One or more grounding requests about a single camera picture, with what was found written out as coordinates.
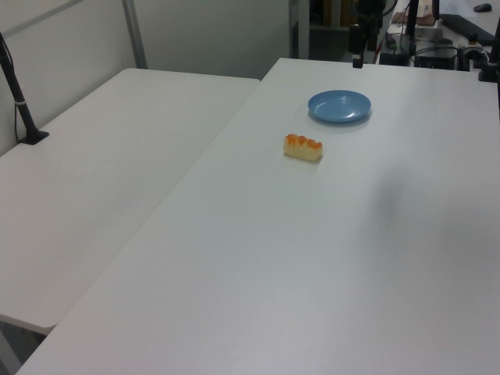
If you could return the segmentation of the black Franka gripper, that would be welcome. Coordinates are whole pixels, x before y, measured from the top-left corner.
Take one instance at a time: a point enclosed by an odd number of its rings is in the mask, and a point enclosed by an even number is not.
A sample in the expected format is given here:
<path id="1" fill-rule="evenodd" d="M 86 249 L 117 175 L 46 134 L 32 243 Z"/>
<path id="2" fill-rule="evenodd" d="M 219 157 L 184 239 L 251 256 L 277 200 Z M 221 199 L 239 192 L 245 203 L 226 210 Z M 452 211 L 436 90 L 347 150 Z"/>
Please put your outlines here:
<path id="1" fill-rule="evenodd" d="M 371 16 L 366 26 L 366 50 L 375 52 L 378 34 L 382 28 L 382 16 L 386 16 L 395 8 L 395 2 L 387 5 L 386 0 L 354 0 L 352 12 L 357 16 Z M 348 50 L 352 54 L 352 66 L 363 67 L 363 29 L 358 24 L 349 27 Z"/>

